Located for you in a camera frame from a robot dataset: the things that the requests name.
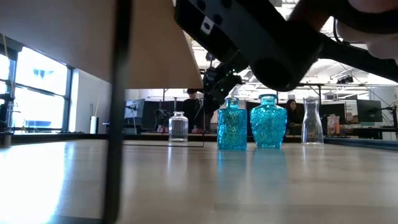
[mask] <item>table surface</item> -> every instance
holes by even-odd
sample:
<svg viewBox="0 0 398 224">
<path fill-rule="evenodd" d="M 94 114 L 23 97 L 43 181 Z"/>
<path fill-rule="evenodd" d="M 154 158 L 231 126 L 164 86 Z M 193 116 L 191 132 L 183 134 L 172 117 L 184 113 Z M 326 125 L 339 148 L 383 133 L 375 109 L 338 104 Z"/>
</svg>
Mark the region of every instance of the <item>table surface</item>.
<svg viewBox="0 0 398 224">
<path fill-rule="evenodd" d="M 106 141 L 81 140 L 1 150 L 0 223 L 99 218 L 105 147 Z M 301 144 L 217 151 L 212 142 L 204 148 L 125 146 L 123 167 L 119 223 L 398 220 L 394 151 Z"/>
</svg>

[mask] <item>glass carafe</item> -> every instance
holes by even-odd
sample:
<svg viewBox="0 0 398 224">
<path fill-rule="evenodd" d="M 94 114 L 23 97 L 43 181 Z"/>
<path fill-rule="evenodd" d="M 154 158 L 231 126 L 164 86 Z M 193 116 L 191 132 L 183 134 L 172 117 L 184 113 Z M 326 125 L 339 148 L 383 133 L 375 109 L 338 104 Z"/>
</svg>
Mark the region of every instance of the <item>glass carafe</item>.
<svg viewBox="0 0 398 224">
<path fill-rule="evenodd" d="M 305 115 L 301 142 L 304 144 L 323 144 L 322 123 L 319 117 L 319 98 L 304 98 Z"/>
<path fill-rule="evenodd" d="M 248 144 L 248 114 L 239 109 L 239 99 L 226 99 L 226 108 L 218 110 L 218 149 L 246 149 Z"/>
<path fill-rule="evenodd" d="M 188 141 L 188 118 L 184 117 L 184 112 L 174 111 L 169 119 L 169 141 Z"/>
</svg>

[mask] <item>black metal pole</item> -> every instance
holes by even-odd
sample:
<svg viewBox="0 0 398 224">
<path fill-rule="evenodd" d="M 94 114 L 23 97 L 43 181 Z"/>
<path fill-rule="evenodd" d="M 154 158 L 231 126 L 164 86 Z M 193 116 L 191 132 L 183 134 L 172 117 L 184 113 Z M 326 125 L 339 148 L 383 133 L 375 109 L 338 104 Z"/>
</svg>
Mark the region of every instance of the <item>black metal pole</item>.
<svg viewBox="0 0 398 224">
<path fill-rule="evenodd" d="M 115 1 L 113 52 L 111 57 L 111 108 L 108 151 L 106 155 L 103 223 L 118 219 L 120 204 L 124 89 L 128 78 L 132 0 Z"/>
<path fill-rule="evenodd" d="M 396 138 L 398 140 L 398 118 L 397 118 L 397 106 L 392 106 L 392 123 L 396 131 Z"/>
<path fill-rule="evenodd" d="M 322 101 L 321 101 L 321 96 L 322 96 L 321 85 L 318 85 L 318 95 L 319 95 L 319 107 L 321 107 L 321 104 L 322 104 Z"/>
</svg>

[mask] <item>clear glass bottle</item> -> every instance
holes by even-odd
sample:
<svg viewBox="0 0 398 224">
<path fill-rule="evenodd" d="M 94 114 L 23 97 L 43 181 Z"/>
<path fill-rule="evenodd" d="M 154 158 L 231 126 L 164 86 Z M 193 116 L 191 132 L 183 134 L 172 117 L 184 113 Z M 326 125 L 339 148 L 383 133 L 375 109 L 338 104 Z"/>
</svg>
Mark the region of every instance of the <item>clear glass bottle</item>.
<svg viewBox="0 0 398 224">
<path fill-rule="evenodd" d="M 287 111 L 276 105 L 277 95 L 259 96 L 261 105 L 250 111 L 250 124 L 257 147 L 280 149 L 286 132 Z"/>
<path fill-rule="evenodd" d="M 246 149 L 248 146 L 248 114 L 238 108 L 239 99 L 226 99 L 226 108 L 218 110 L 218 149 Z"/>
<path fill-rule="evenodd" d="M 188 118 L 184 117 L 184 112 L 174 111 L 169 119 L 169 141 L 188 141 Z"/>
<path fill-rule="evenodd" d="M 304 98 L 304 108 L 301 142 L 303 144 L 323 144 L 322 123 L 319 116 L 319 97 Z"/>
</svg>

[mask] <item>man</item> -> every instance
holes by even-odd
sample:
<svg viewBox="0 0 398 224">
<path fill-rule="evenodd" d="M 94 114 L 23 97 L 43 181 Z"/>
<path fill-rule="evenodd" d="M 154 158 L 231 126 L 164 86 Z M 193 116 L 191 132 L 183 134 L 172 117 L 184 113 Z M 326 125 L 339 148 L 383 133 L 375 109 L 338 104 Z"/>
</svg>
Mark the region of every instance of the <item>man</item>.
<svg viewBox="0 0 398 224">
<path fill-rule="evenodd" d="M 188 132 L 192 133 L 192 129 L 203 129 L 203 103 L 197 97 L 195 89 L 187 89 L 189 99 L 185 100 L 182 105 L 184 116 L 188 118 Z"/>
</svg>

